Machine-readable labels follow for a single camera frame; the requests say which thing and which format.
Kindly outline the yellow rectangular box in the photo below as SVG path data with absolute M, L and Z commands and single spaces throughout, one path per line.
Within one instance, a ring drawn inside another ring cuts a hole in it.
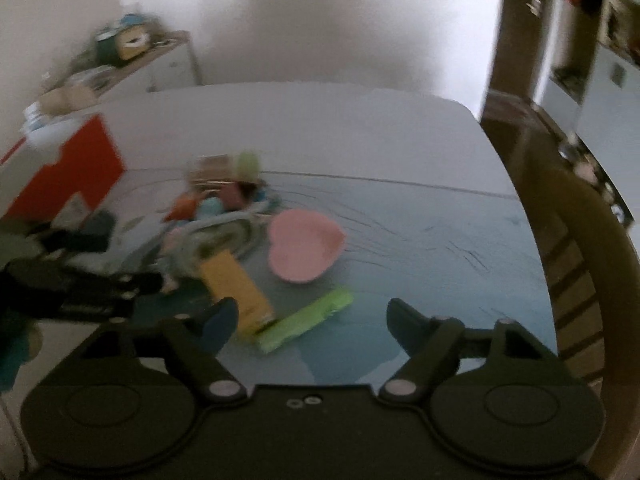
M 230 250 L 202 261 L 198 272 L 216 300 L 235 300 L 239 311 L 238 333 L 242 338 L 253 338 L 276 319 L 270 301 Z

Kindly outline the green bar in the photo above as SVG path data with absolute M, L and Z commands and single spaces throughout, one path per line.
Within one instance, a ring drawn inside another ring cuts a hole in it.
M 349 307 L 353 301 L 354 296 L 349 290 L 334 289 L 260 332 L 255 344 L 262 353 L 276 351 L 287 342 L 322 324 L 330 316 Z

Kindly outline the teal toy figure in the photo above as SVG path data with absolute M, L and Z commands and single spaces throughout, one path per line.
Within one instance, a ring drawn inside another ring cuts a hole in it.
M 201 200 L 196 208 L 194 219 L 205 220 L 213 218 L 223 214 L 226 211 L 224 203 L 215 196 L 207 197 L 205 200 Z

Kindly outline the cork jar with green lid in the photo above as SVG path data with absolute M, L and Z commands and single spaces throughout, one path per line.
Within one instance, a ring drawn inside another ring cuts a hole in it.
M 186 180 L 196 190 L 213 190 L 227 183 L 256 184 L 260 181 L 262 164 L 257 153 L 198 156 L 186 166 Z

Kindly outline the red and white storage box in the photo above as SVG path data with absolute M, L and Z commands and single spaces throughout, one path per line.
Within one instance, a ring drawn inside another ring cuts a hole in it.
M 1 214 L 47 222 L 74 197 L 93 211 L 125 171 L 102 115 L 46 125 L 2 157 Z

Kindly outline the blue patterned table mat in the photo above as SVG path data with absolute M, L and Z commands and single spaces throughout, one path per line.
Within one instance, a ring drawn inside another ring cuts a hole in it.
M 230 341 L 219 359 L 244 385 L 382 385 L 406 360 L 386 328 L 386 307 L 394 298 L 473 328 L 512 318 L 555 347 L 544 270 L 515 195 L 282 172 L 266 179 L 283 206 L 321 212 L 346 235 L 341 257 L 309 284 L 276 278 L 266 245 L 243 259 L 277 315 L 288 316 L 337 288 L 354 300 L 269 354 Z

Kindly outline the pink heart-shaped dish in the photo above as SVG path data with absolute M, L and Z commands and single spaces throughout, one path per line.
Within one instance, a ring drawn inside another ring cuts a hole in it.
M 271 220 L 268 240 L 272 273 L 288 283 L 306 284 L 336 263 L 344 250 L 346 234 L 318 211 L 288 209 Z

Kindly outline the brown cardboard box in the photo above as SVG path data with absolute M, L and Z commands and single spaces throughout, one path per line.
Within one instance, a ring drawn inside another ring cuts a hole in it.
M 98 104 L 94 91 L 84 84 L 55 88 L 38 99 L 40 110 L 49 116 L 63 116 Z

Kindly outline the wooden chair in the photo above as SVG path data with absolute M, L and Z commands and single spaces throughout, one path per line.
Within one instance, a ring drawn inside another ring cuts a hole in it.
M 639 475 L 639 258 L 598 191 L 563 164 L 506 165 L 534 231 L 560 360 L 605 409 L 588 465 L 602 479 Z

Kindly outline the white drawer cabinet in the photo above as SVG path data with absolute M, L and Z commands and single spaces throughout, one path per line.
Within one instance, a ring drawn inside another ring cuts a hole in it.
M 194 87 L 201 83 L 191 35 L 185 30 L 176 30 L 168 32 L 157 46 L 125 67 L 112 70 L 99 89 L 90 88 L 98 97 L 99 104 L 143 93 Z

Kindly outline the green and yellow tissue holder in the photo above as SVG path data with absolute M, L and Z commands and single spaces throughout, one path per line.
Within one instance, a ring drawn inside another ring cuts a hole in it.
M 151 36 L 145 18 L 129 13 L 100 30 L 94 43 L 99 65 L 122 67 L 151 49 Z

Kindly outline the white wall cupboard unit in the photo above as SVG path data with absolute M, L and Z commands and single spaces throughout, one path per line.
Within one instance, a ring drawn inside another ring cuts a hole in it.
M 639 0 L 548 0 L 550 58 L 537 100 L 583 148 L 639 226 Z

